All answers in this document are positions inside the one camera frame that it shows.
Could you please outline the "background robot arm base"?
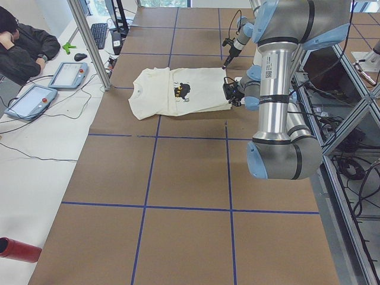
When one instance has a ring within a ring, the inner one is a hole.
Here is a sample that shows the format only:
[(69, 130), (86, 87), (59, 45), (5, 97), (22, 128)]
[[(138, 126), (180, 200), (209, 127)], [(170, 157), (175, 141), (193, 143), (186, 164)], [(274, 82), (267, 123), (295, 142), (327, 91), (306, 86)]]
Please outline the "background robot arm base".
[(353, 66), (359, 72), (378, 72), (379, 71), (379, 42), (370, 52), (352, 52), (355, 62)]

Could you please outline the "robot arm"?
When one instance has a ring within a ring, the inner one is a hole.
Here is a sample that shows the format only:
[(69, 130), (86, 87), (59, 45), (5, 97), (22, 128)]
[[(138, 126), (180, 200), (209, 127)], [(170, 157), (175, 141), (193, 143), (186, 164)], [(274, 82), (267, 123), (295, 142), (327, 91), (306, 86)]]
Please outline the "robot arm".
[(238, 57), (243, 51), (246, 44), (253, 35), (254, 22), (246, 17), (240, 16), (237, 20), (237, 37), (231, 39), (227, 37), (223, 40), (222, 46), (230, 46), (229, 55), (222, 65), (222, 69), (226, 69), (231, 61)]
[(260, 179), (304, 179), (322, 162), (322, 148), (299, 113), (290, 91), (296, 51), (342, 42), (350, 27), (350, 1), (252, 1), (254, 19), (241, 18), (240, 33), (226, 39), (229, 59), (252, 41), (261, 55), (238, 82), (223, 86), (229, 103), (259, 113), (247, 145), (251, 175)]

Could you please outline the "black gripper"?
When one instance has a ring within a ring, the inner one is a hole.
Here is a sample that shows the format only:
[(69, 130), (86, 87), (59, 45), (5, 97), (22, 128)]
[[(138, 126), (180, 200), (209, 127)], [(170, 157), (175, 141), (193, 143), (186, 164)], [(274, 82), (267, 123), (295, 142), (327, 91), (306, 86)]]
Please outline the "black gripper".
[(229, 50), (229, 55), (228, 55), (227, 59), (225, 60), (224, 65), (222, 66), (222, 70), (225, 70), (226, 67), (228, 67), (228, 65), (231, 63), (231, 61), (235, 57), (238, 57), (240, 55), (240, 53), (241, 53), (241, 50), (232, 45), (230, 50)]
[(239, 91), (238, 83), (224, 83), (223, 84), (223, 91), (226, 100), (234, 105), (234, 106), (241, 106), (241, 100), (244, 98), (244, 94)]

